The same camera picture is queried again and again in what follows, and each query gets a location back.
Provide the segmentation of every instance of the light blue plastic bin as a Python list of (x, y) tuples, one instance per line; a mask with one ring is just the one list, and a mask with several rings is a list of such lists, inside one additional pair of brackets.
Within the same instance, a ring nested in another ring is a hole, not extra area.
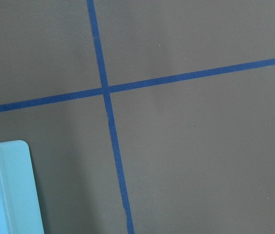
[(0, 143), (0, 234), (44, 234), (29, 147)]

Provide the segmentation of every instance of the blue tape line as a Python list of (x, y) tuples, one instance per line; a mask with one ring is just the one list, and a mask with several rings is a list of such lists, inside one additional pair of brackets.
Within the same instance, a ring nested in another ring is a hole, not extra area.
[(219, 68), (208, 69), (208, 70), (197, 71), (197, 72), (190, 72), (190, 73), (174, 75), (169, 77), (148, 79), (148, 80), (142, 80), (142, 81), (126, 83), (126, 84), (118, 84), (118, 85), (110, 86), (109, 91), (111, 93), (115, 93), (115, 92), (121, 92), (125, 90), (138, 89), (138, 88), (149, 87), (149, 86), (154, 86), (159, 84), (167, 84), (167, 83), (188, 80), (188, 79), (215, 76), (215, 75), (220, 75), (225, 73), (238, 72), (238, 71), (244, 71), (244, 70), (273, 66), (273, 65), (275, 65), (275, 58), (237, 64), (237, 65), (231, 65), (226, 67), (219, 67)]
[(103, 94), (103, 89), (98, 88), (98, 89), (90, 89), (86, 91), (79, 91), (79, 92), (68, 93), (68, 94), (60, 94), (60, 95), (55, 95), (50, 97), (36, 98), (36, 99), (26, 100), (26, 101), (13, 102), (13, 103), (0, 105), (0, 112), (17, 110), (17, 109), (22, 109), (22, 108), (27, 108), (32, 106), (40, 106), (40, 105), (62, 102), (62, 101), (68, 101), (68, 100), (73, 100), (78, 98), (87, 98), (87, 97), (92, 97), (92, 96), (102, 95), (102, 94)]
[(112, 144), (113, 156), (114, 156), (114, 161), (115, 161), (117, 175), (118, 175), (118, 182), (120, 187), (122, 204), (127, 216), (128, 234), (134, 234), (133, 219), (132, 219), (131, 209), (130, 209), (129, 200), (128, 200), (128, 191), (127, 191), (124, 170), (123, 170), (123, 165), (121, 160), (118, 135), (117, 135), (116, 125), (114, 121), (107, 73), (105, 69), (104, 55), (102, 51), (102, 45), (101, 45), (101, 40), (99, 36), (99, 30), (98, 30), (98, 24), (97, 24), (97, 18), (96, 18), (95, 6), (94, 6), (93, 0), (87, 0), (87, 5), (88, 5), (89, 16), (90, 16), (99, 76), (100, 76), (100, 80), (103, 88), (105, 108), (108, 116), (108, 125), (109, 125), (110, 137), (111, 137), (111, 144)]

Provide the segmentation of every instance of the gray floor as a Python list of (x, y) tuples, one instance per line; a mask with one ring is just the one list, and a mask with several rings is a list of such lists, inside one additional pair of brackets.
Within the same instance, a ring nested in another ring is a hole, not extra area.
[[(275, 58), (275, 1), (94, 1), (109, 84)], [(0, 104), (101, 87), (86, 1), (0, 0)], [(275, 66), (111, 94), (136, 234), (275, 233)], [(125, 234), (102, 96), (0, 113), (46, 234)]]

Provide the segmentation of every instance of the blue tape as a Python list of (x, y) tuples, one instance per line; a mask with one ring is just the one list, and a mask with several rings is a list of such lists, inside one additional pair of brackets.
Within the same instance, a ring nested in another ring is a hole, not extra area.
[(121, 92), (125, 90), (144, 88), (144, 87), (149, 87), (149, 86), (154, 86), (159, 84), (167, 84), (167, 83), (172, 83), (172, 82), (177, 82), (182, 80), (209, 77), (209, 76), (215, 76), (215, 75), (220, 75), (225, 73), (238, 72), (238, 71), (250, 70), (250, 69), (259, 68), (259, 67), (274, 66), (274, 65), (275, 65), (275, 58), (272, 58), (267, 60), (231, 65), (226, 67), (219, 67), (219, 68), (208, 69), (203, 71), (190, 72), (190, 73), (174, 75), (169, 77), (162, 77), (162, 78), (148, 79), (148, 80), (142, 80), (142, 81), (126, 83), (126, 84), (113, 85), (109, 87), (109, 91), (111, 93), (116, 93), (116, 92)]
[(68, 93), (68, 94), (60, 94), (60, 95), (55, 95), (50, 97), (42, 97), (42, 98), (26, 100), (26, 101), (13, 102), (13, 103), (0, 105), (0, 112), (17, 110), (17, 109), (33, 107), (33, 106), (40, 106), (40, 105), (62, 102), (62, 101), (68, 101), (68, 100), (73, 100), (78, 98), (87, 98), (87, 97), (92, 97), (92, 96), (102, 95), (102, 94), (103, 94), (103, 89), (98, 88), (98, 89), (90, 89), (86, 91), (79, 91), (79, 92)]
[(128, 191), (127, 191), (124, 170), (123, 170), (123, 165), (121, 160), (118, 135), (117, 135), (116, 125), (114, 121), (112, 102), (110, 98), (108, 79), (107, 79), (107, 73), (106, 73), (105, 62), (104, 62), (104, 55), (102, 51), (102, 45), (101, 45), (101, 40), (99, 36), (99, 30), (98, 30), (98, 24), (97, 24), (97, 18), (96, 18), (95, 6), (94, 6), (93, 0), (87, 0), (87, 5), (88, 5), (89, 16), (90, 16), (90, 23), (91, 23), (92, 36), (93, 36), (94, 47), (96, 52), (99, 76), (100, 76), (100, 80), (103, 88), (105, 108), (108, 116), (110, 138), (111, 138), (113, 156), (114, 156), (114, 161), (115, 161), (117, 175), (118, 175), (118, 182), (120, 187), (122, 204), (127, 216), (128, 234), (134, 234), (133, 219), (132, 219), (131, 209), (130, 209), (129, 200), (128, 200)]

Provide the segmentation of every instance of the plastic container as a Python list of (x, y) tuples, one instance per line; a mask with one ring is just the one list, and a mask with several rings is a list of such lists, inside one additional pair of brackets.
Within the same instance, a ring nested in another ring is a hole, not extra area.
[(44, 234), (29, 147), (0, 143), (0, 234)]

